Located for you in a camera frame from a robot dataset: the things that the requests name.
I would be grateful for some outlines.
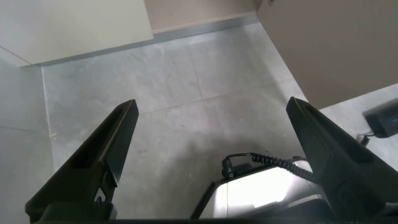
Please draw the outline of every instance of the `concrete floor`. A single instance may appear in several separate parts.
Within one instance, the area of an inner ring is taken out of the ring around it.
[[[221,179],[227,154],[304,156],[285,106],[291,96],[305,97],[260,24],[46,66],[43,73],[55,169],[115,106],[137,100],[140,117],[113,198],[118,218],[188,218],[208,184]],[[398,88],[388,93],[378,97],[396,97]],[[334,108],[325,113],[342,123],[344,106]],[[358,122],[353,134],[369,131]]]

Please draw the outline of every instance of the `wall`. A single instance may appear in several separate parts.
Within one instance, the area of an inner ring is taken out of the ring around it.
[[[309,102],[324,108],[398,83],[398,1],[264,1],[257,13]]]
[[[0,59],[0,223],[28,223],[25,203],[52,174],[42,69]]]

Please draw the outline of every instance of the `gray floor tile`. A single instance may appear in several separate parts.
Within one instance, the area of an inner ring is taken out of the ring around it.
[[[237,27],[189,38],[187,42],[203,97],[248,90],[291,75],[289,70],[280,73],[281,67],[286,66],[265,36],[261,25],[253,24],[248,28]],[[279,58],[282,63],[267,63],[271,58]]]
[[[40,66],[18,68],[0,60],[0,126],[49,133]]]
[[[48,136],[0,128],[0,222],[28,223],[25,203],[53,174]]]
[[[291,96],[305,99],[294,81],[205,100],[211,127],[234,152],[257,152],[289,159],[304,156],[285,112]],[[232,144],[246,142],[250,144]]]
[[[69,157],[83,144],[83,142],[95,130],[96,126],[74,130],[69,133],[51,136],[54,169],[57,171],[69,159]]]
[[[118,218],[188,218],[225,149],[212,142],[203,102],[142,114],[113,202]]]
[[[52,134],[100,124],[132,98],[141,113],[201,98],[182,40],[51,65],[44,77]]]

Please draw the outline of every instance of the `coiled cable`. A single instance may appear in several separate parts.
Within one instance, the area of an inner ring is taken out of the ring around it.
[[[272,156],[265,156],[262,154],[257,154],[253,152],[248,152],[248,153],[237,153],[237,154],[231,154],[225,157],[223,160],[223,175],[226,178],[231,178],[234,177],[233,172],[232,172],[232,163],[229,158],[231,157],[239,157],[239,156],[251,156],[251,159],[253,162],[258,162],[261,164],[264,164],[265,166],[277,166],[280,168],[283,168],[294,175],[301,177],[305,180],[309,180],[311,182],[316,183],[315,177],[313,173],[296,166],[294,163],[283,160],[283,159],[278,159]]]
[[[375,134],[364,135],[362,140],[359,143],[366,147],[369,144],[369,141],[370,141],[369,137],[371,137],[371,136],[375,136]]]
[[[315,178],[311,172],[309,172],[301,167],[296,166],[292,162],[287,162],[283,159],[278,159],[278,158],[275,158],[272,156],[265,156],[265,155],[256,154],[256,153],[253,153],[251,159],[253,162],[259,162],[266,166],[277,166],[277,167],[283,168],[298,177],[309,180],[311,182],[315,182]]]

